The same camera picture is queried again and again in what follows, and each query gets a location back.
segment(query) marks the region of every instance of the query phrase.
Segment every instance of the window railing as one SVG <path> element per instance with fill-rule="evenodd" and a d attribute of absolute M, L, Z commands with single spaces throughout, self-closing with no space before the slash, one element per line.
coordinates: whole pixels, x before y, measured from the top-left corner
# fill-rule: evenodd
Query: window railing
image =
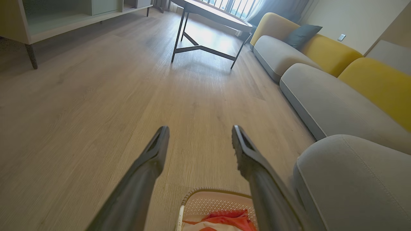
<path fill-rule="evenodd" d="M 247 18 L 259 0 L 202 0 L 241 19 Z"/>

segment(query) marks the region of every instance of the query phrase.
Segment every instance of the wall socket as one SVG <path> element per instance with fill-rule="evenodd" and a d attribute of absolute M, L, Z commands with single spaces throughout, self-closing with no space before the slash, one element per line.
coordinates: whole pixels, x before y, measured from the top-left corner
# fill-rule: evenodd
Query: wall socket
<path fill-rule="evenodd" d="M 338 38 L 338 41 L 342 41 L 345 38 L 344 34 L 341 34 L 341 36 Z"/>

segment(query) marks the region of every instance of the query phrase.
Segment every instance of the curtain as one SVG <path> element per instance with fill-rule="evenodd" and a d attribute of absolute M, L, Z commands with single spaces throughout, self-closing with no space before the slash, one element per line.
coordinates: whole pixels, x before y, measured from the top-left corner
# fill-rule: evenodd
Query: curtain
<path fill-rule="evenodd" d="M 260 23 L 264 14 L 273 12 L 292 22 L 299 23 L 309 1 L 312 0 L 256 0 L 256 4 L 245 20 L 255 27 Z M 241 36 L 242 31 L 238 30 L 236 35 Z"/>

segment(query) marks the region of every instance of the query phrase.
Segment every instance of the yellow backrest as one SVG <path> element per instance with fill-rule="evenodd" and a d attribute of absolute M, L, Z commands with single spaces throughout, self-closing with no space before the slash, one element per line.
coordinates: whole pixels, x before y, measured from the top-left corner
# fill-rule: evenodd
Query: yellow backrest
<path fill-rule="evenodd" d="M 278 14 L 266 13 L 261 19 L 250 44 L 254 46 L 263 35 L 284 41 L 298 27 L 300 26 Z M 335 77 L 338 77 L 351 62 L 363 57 L 356 50 L 319 34 L 308 41 L 302 49 L 302 53 L 320 65 L 325 72 Z"/>
<path fill-rule="evenodd" d="M 358 51 L 323 35 L 315 35 L 302 53 L 316 62 L 323 71 L 338 77 L 354 60 L 363 57 Z"/>
<path fill-rule="evenodd" d="M 377 60 L 359 58 L 352 62 L 338 79 L 350 85 L 411 132 L 411 76 Z"/>

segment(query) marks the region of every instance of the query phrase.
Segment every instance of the wooden floor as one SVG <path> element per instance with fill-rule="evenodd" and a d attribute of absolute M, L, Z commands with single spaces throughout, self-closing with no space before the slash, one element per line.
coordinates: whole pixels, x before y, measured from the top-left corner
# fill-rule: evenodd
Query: wooden floor
<path fill-rule="evenodd" d="M 232 71 L 204 51 L 170 63 L 180 16 L 144 13 L 35 44 L 38 70 L 22 44 L 0 40 L 0 230 L 84 230 L 162 125 L 171 137 L 146 230 L 173 230 L 192 188 L 249 193 L 233 125 L 291 188 L 295 160 L 314 140 L 248 46 Z M 231 55 L 240 46 L 193 21 L 187 33 Z"/>

